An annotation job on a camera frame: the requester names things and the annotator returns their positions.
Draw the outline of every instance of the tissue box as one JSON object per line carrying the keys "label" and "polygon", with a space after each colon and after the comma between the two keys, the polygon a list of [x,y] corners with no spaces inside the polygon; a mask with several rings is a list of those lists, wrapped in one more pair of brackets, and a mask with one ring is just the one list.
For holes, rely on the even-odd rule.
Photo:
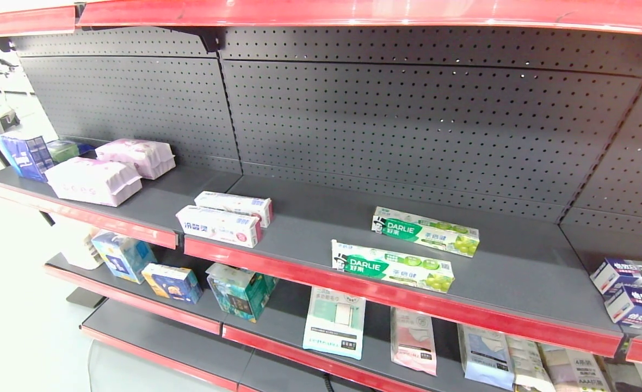
{"label": "tissue box", "polygon": [[142,189],[137,171],[119,162],[76,157],[52,167],[45,176],[60,199],[114,207]]}
{"label": "tissue box", "polygon": [[214,263],[207,271],[207,282],[219,307],[250,322],[261,317],[277,285],[278,278]]}
{"label": "tissue box", "polygon": [[469,258],[476,253],[480,243],[477,229],[383,207],[377,207],[374,211],[372,230]]}
{"label": "tissue box", "polygon": [[21,132],[12,131],[0,134],[5,156],[11,158],[17,174],[26,179],[46,182],[45,171],[55,166],[43,136],[27,138]]}
{"label": "tissue box", "polygon": [[437,375],[432,317],[391,308],[391,362]]}
{"label": "tissue box", "polygon": [[202,288],[189,268],[149,264],[142,270],[142,276],[155,295],[189,303],[197,303],[202,296]]}
{"label": "tissue box", "polygon": [[466,378],[512,390],[515,374],[505,334],[462,324],[458,330]]}
{"label": "tissue box", "polygon": [[149,263],[157,262],[149,244],[139,239],[101,230],[91,242],[109,266],[110,272],[131,282],[144,282],[142,270]]}
{"label": "tissue box", "polygon": [[604,304],[613,322],[642,327],[642,289],[623,286]]}
{"label": "tissue box", "polygon": [[332,266],[339,271],[444,293],[454,281],[449,261],[348,245],[336,240],[331,240],[331,251]]}
{"label": "tissue box", "polygon": [[271,199],[256,199],[217,192],[202,192],[195,198],[195,205],[233,213],[256,216],[261,219],[261,227],[267,228],[273,219]]}
{"label": "tissue box", "polygon": [[156,179],[176,167],[174,153],[168,143],[148,140],[118,139],[96,149],[99,161],[133,164],[140,176]]}
{"label": "tissue box", "polygon": [[255,216],[198,206],[176,214],[185,234],[253,248],[261,240],[261,220]]}
{"label": "tissue box", "polygon": [[365,298],[311,288],[302,348],[362,359]]}
{"label": "tissue box", "polygon": [[642,288],[642,261],[605,258],[590,278],[605,299],[624,285]]}

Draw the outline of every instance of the sanitary pad package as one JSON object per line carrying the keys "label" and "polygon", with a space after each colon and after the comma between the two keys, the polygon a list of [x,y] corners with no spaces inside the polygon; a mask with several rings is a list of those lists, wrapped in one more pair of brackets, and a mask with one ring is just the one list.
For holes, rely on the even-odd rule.
{"label": "sanitary pad package", "polygon": [[446,293],[454,281],[449,261],[348,245],[336,240],[331,240],[331,249],[335,270],[433,292]]}
{"label": "sanitary pad package", "polygon": [[365,304],[359,296],[312,287],[302,347],[362,359]]}
{"label": "sanitary pad package", "polygon": [[477,229],[383,207],[377,207],[374,211],[372,230],[469,258],[476,253],[480,243]]}
{"label": "sanitary pad package", "polygon": [[261,220],[256,216],[239,215],[206,207],[185,206],[177,212],[176,218],[180,221],[185,234],[248,248],[256,246],[263,236]]}
{"label": "sanitary pad package", "polygon": [[437,375],[432,317],[391,308],[391,362]]}
{"label": "sanitary pad package", "polygon": [[261,219],[262,228],[267,228],[273,219],[273,203],[271,199],[247,198],[236,194],[204,191],[195,198],[195,205],[256,216]]}
{"label": "sanitary pad package", "polygon": [[466,378],[512,390],[515,373],[505,334],[463,324],[458,328]]}
{"label": "sanitary pad package", "polygon": [[189,303],[197,303],[202,296],[202,288],[189,268],[149,264],[142,276],[158,296]]}
{"label": "sanitary pad package", "polygon": [[114,207],[142,189],[137,171],[119,162],[71,158],[46,171],[45,176],[60,199]]}
{"label": "sanitary pad package", "polygon": [[142,283],[141,272],[149,263],[156,263],[152,248],[145,241],[108,230],[99,231],[91,242],[115,276]]}
{"label": "sanitary pad package", "polygon": [[133,164],[140,176],[150,180],[176,167],[168,143],[148,140],[118,139],[104,144],[97,147],[96,159]]}

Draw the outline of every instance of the product packaging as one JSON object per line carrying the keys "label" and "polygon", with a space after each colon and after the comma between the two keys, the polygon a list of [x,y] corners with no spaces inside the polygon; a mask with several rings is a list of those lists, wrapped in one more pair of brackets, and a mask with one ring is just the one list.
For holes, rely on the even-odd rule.
{"label": "product packaging", "polygon": [[207,282],[219,307],[250,322],[261,317],[278,278],[214,263],[207,269]]}
{"label": "product packaging", "polygon": [[359,296],[312,287],[302,347],[362,359],[365,304]]}
{"label": "product packaging", "polygon": [[156,179],[176,167],[168,143],[118,139],[96,148],[96,159],[132,164],[140,176]]}
{"label": "product packaging", "polygon": [[195,198],[195,205],[256,216],[261,219],[262,228],[267,228],[273,219],[273,203],[271,199],[247,198],[236,194],[204,191]]}
{"label": "product packaging", "polygon": [[176,218],[183,232],[192,236],[232,243],[253,248],[261,240],[261,220],[256,216],[209,209],[198,206],[185,206],[178,211]]}
{"label": "product packaging", "polygon": [[463,324],[458,330],[466,378],[513,390],[515,373],[505,334]]}
{"label": "product packaging", "polygon": [[605,299],[622,286],[642,289],[642,261],[606,258],[590,278]]}
{"label": "product packaging", "polygon": [[642,328],[642,289],[623,286],[604,304],[613,322]]}
{"label": "product packaging", "polygon": [[142,276],[158,296],[189,303],[197,303],[202,296],[202,288],[189,268],[149,264]]}
{"label": "product packaging", "polygon": [[0,142],[5,157],[18,175],[35,181],[47,181],[45,171],[55,164],[43,136],[29,138],[22,132],[10,131],[0,134]]}
{"label": "product packaging", "polygon": [[552,345],[540,346],[557,392],[611,391],[594,355]]}
{"label": "product packaging", "polygon": [[60,199],[119,206],[142,189],[133,167],[119,162],[71,158],[45,172],[48,185]]}
{"label": "product packaging", "polygon": [[555,392],[543,366],[538,346],[531,340],[506,335],[510,358],[515,372],[515,385],[522,390]]}
{"label": "product packaging", "polygon": [[139,239],[101,230],[91,242],[109,266],[110,272],[131,282],[144,282],[142,270],[149,263],[157,262],[149,244]]}
{"label": "product packaging", "polygon": [[449,261],[348,245],[336,240],[331,240],[331,251],[332,266],[339,271],[433,292],[446,293],[454,281]]}
{"label": "product packaging", "polygon": [[391,308],[391,362],[437,375],[432,317]]}
{"label": "product packaging", "polygon": [[374,211],[372,230],[468,258],[473,257],[480,243],[477,229],[383,207]]}

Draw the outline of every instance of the pink package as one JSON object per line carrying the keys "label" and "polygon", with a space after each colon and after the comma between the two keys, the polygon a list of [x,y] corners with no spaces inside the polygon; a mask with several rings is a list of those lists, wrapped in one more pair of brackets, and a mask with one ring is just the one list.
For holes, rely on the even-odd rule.
{"label": "pink package", "polygon": [[176,167],[169,143],[148,140],[118,139],[96,149],[99,161],[133,164],[140,176],[157,179]]}
{"label": "pink package", "polygon": [[391,362],[437,375],[432,317],[391,308]]}

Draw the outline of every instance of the green toothpaste box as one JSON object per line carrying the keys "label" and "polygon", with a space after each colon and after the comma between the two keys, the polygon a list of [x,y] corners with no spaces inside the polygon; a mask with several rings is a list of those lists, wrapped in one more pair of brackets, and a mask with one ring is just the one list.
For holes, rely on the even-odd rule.
{"label": "green toothpaste box", "polygon": [[472,258],[478,230],[383,207],[377,207],[372,230],[393,238]]}
{"label": "green toothpaste box", "polygon": [[454,281],[449,261],[348,245],[336,240],[331,240],[331,248],[334,270],[433,292],[446,293]]}

